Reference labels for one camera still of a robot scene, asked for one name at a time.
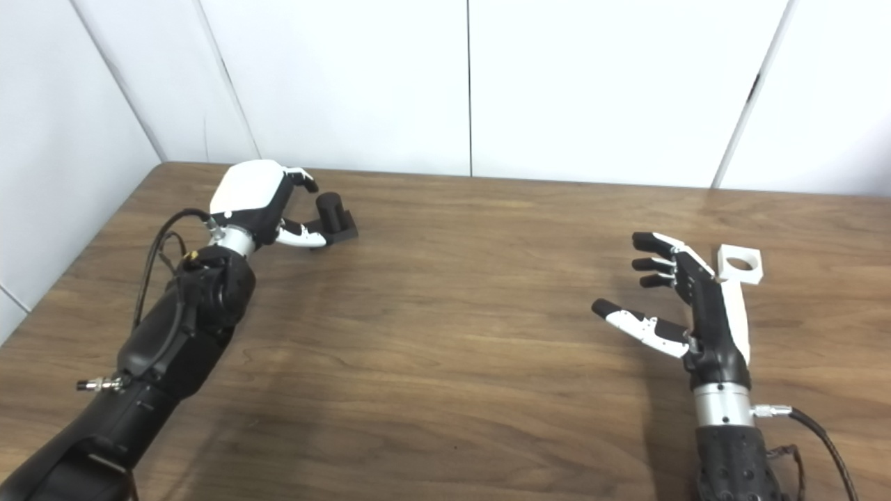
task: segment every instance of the robotic arm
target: robotic arm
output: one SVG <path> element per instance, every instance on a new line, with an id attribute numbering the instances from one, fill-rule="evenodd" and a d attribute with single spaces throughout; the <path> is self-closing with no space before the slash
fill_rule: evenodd
<path id="1" fill-rule="evenodd" d="M 78 382 L 78 390 L 97 395 L 0 485 L 0 501 L 122 501 L 135 493 L 133 469 L 176 406 L 205 382 L 248 307 L 256 283 L 250 255 L 276 242 L 317 248 L 358 235 L 336 193 L 316 199 L 316 221 L 304 225 L 283 218 L 295 186 L 318 191 L 302 168 L 273 160 L 243 162 L 226 172 L 210 213 L 185 209 L 161 228 L 145 282 L 164 234 L 179 218 L 199 217 L 211 239 L 183 257 L 145 318 L 140 293 L 118 370 Z"/>
<path id="2" fill-rule="evenodd" d="M 699 499 L 788 499 L 781 493 L 768 458 L 789 451 L 797 457 L 797 448 L 768 451 L 755 426 L 755 417 L 776 415 L 796 419 L 820 436 L 842 473 L 849 498 L 856 499 L 841 456 L 816 422 L 793 407 L 752 407 L 748 397 L 752 389 L 748 320 L 740 283 L 718 282 L 714 270 L 699 254 L 669 236 L 634 233 L 632 244 L 638 251 L 657 254 L 655 258 L 632 261 L 638 271 L 656 272 L 641 278 L 641 286 L 674 289 L 692 308 L 692 329 L 657 317 L 647 318 L 603 299 L 596 300 L 592 310 L 647 346 L 683 361 L 683 368 L 690 374 L 699 421 Z M 798 498 L 803 499 L 803 470 L 799 470 L 799 484 Z"/>

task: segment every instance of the white wall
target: white wall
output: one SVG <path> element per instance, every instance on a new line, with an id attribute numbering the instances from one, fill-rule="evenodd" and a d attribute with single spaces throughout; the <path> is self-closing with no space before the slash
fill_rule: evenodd
<path id="1" fill-rule="evenodd" d="M 709 186 L 785 0 L 470 0 L 473 173 Z"/>
<path id="2" fill-rule="evenodd" d="M 164 160 L 258 157 L 197 0 L 75 4 Z"/>
<path id="3" fill-rule="evenodd" d="M 0 284 L 31 309 L 159 158 L 71 4 L 0 12 Z"/>
<path id="4" fill-rule="evenodd" d="M 470 173 L 465 0 L 204 0 L 264 157 Z"/>
<path id="5" fill-rule="evenodd" d="M 891 3 L 798 2 L 722 188 L 891 196 Z"/>

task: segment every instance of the robotic finger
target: robotic finger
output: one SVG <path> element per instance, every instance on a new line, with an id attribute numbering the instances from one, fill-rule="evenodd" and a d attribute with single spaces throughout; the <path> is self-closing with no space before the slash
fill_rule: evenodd
<path id="1" fill-rule="evenodd" d="M 637 271 L 658 271 L 666 275 L 674 275 L 677 263 L 662 258 L 640 258 L 632 261 L 631 267 Z"/>
<path id="2" fill-rule="evenodd" d="M 641 287 L 644 289 L 652 289 L 653 287 L 674 288 L 677 281 L 674 275 L 666 273 L 656 273 L 655 275 L 646 275 L 641 277 Z"/>
<path id="3" fill-rule="evenodd" d="M 319 184 L 304 169 L 300 167 L 282 167 L 282 170 L 295 186 L 303 186 L 310 193 L 319 192 Z"/>
<path id="4" fill-rule="evenodd" d="M 604 299 L 596 300 L 591 310 L 608 324 L 666 355 L 680 358 L 690 349 L 688 329 L 683 325 L 656 316 L 647 318 L 639 311 Z"/>
<path id="5" fill-rule="evenodd" d="M 279 234 L 275 237 L 276 243 L 283 243 L 291 247 L 309 247 L 318 248 L 328 245 L 325 235 L 318 232 L 310 232 L 306 225 L 301 225 L 297 221 L 290 219 L 282 219 L 282 226 L 279 228 Z"/>

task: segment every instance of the black cylindrical object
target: black cylindrical object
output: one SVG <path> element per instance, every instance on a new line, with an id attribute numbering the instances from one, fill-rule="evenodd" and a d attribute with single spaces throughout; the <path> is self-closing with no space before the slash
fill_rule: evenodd
<path id="1" fill-rule="evenodd" d="M 346 213 L 343 210 L 343 202 L 336 193 L 322 193 L 315 199 L 315 206 L 319 209 L 319 218 L 322 220 L 322 228 L 327 234 L 336 234 L 344 229 L 343 222 Z"/>

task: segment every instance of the black fingertip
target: black fingertip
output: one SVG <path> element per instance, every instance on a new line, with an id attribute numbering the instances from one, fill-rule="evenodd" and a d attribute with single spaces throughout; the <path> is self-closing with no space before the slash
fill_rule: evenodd
<path id="1" fill-rule="evenodd" d="M 607 315 L 616 313 L 621 309 L 622 307 L 620 307 L 618 304 L 611 303 L 604 299 L 596 300 L 594 304 L 591 305 L 591 311 L 597 314 L 597 316 L 599 316 L 600 318 L 604 319 L 607 317 Z"/>
<path id="2" fill-rule="evenodd" d="M 631 267 L 637 271 L 650 271 L 650 259 L 649 258 L 640 258 L 631 261 Z"/>
<path id="3" fill-rule="evenodd" d="M 641 277 L 641 287 L 651 289 L 653 287 L 671 287 L 674 280 L 662 275 L 647 275 Z"/>
<path id="4" fill-rule="evenodd" d="M 631 243 L 638 251 L 653 252 L 665 259 L 671 258 L 671 244 L 658 239 L 650 232 L 634 232 L 631 235 Z"/>

